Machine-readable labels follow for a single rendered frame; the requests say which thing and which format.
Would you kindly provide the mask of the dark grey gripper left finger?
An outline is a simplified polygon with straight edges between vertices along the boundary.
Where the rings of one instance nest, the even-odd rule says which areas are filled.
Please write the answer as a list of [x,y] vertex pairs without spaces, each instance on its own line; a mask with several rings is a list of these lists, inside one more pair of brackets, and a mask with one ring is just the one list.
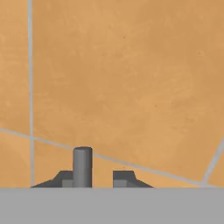
[[62,182],[64,180],[72,180],[73,179],[73,172],[72,171],[59,171],[58,174],[45,182],[36,184],[35,187],[62,187]]

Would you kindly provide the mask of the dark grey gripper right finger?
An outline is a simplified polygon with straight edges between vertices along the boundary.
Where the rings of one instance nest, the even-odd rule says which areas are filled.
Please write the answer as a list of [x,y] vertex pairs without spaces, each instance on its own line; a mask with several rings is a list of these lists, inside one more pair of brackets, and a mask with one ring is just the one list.
[[137,179],[133,171],[113,171],[113,187],[149,187],[143,181]]

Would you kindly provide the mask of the grey cylinder post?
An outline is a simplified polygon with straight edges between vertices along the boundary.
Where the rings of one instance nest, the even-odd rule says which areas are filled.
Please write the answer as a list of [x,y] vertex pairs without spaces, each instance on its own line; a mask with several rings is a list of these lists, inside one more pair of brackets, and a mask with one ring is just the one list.
[[92,187],[93,149],[87,146],[73,149],[73,186]]

